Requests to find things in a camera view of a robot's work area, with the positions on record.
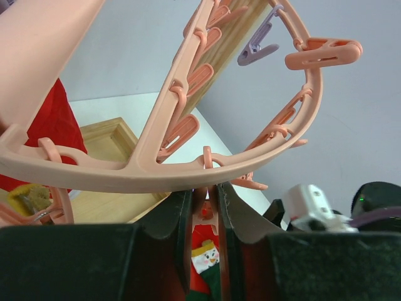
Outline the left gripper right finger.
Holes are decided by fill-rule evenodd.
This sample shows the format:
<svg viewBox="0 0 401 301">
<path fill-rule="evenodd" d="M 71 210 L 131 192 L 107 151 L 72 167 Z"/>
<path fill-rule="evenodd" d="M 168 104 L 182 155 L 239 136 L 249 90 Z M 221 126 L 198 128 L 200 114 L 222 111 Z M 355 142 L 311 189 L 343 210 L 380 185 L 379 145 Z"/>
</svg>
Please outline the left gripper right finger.
<svg viewBox="0 0 401 301">
<path fill-rule="evenodd" d="M 285 231 L 217 187 L 223 300 L 399 300 L 400 235 Z"/>
</svg>

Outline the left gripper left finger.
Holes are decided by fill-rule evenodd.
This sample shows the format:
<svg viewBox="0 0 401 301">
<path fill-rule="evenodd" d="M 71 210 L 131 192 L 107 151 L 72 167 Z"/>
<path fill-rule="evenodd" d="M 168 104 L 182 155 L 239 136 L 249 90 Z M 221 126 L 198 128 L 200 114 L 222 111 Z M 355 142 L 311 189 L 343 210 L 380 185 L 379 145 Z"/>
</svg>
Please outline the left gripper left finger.
<svg viewBox="0 0 401 301">
<path fill-rule="evenodd" d="M 1 230 L 2 300 L 184 300 L 192 193 L 171 193 L 130 224 Z"/>
</svg>

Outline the pink clip now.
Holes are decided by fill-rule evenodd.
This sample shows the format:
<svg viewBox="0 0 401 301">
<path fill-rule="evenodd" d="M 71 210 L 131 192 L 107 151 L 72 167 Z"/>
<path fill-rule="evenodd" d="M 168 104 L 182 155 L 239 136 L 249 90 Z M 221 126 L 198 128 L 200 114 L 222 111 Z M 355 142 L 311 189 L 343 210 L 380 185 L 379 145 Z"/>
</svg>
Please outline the pink clip now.
<svg viewBox="0 0 401 301">
<path fill-rule="evenodd" d="M 217 186 L 194 189 L 192 192 L 192 230 L 197 225 L 210 225 L 214 235 L 219 231 Z"/>
</svg>

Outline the pink round clip hanger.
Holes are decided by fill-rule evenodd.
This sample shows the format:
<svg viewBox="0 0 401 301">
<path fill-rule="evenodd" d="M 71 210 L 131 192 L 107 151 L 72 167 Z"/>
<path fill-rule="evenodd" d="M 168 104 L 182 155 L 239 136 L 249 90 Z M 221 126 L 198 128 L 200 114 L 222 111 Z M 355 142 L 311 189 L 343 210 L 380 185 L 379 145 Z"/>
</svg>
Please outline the pink round clip hanger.
<svg viewBox="0 0 401 301">
<path fill-rule="evenodd" d="M 42 138 L 26 145 L 28 129 L 48 92 L 103 6 L 102 1 L 18 1 L 1 15 L 1 174 L 51 189 L 53 204 L 33 216 L 1 205 L 1 226 L 40 224 L 44 218 L 72 223 L 69 189 L 106 193 L 154 193 L 209 186 L 228 180 L 253 187 L 249 173 L 291 147 L 321 103 L 326 66 L 353 63 L 363 48 L 355 40 L 314 38 L 288 1 L 202 1 L 183 32 L 156 103 L 127 162 L 103 161 Z M 266 6 L 291 35 L 295 52 L 285 58 L 290 70 L 302 70 L 305 84 L 242 153 L 224 156 L 207 150 L 196 160 L 166 164 L 180 142 L 198 129 L 193 116 L 182 117 L 186 101 L 213 77 L 205 61 L 213 45 L 229 58 Z"/>
</svg>

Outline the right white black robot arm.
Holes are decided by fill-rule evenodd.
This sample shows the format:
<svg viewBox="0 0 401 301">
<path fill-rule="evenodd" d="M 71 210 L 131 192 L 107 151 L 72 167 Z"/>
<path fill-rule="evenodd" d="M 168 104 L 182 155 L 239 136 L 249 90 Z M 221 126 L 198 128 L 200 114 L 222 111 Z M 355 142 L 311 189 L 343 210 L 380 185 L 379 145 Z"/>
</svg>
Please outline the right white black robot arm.
<svg viewBox="0 0 401 301">
<path fill-rule="evenodd" d="M 400 186 L 383 181 L 368 182 L 355 193 L 347 217 L 333 209 L 323 190 L 313 184 L 292 187 L 275 199 L 263 217 L 281 226 L 289 216 L 287 231 L 400 232 Z"/>
</svg>

